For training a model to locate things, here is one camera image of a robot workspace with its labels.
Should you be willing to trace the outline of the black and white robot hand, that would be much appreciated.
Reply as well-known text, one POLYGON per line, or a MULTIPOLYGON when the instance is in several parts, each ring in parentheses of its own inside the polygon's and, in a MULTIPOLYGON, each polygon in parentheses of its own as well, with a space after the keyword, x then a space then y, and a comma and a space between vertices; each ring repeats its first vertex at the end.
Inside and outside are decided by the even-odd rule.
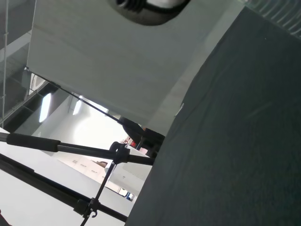
POLYGON ((129 21, 159 26, 177 17, 189 0, 109 0, 108 4, 129 21))

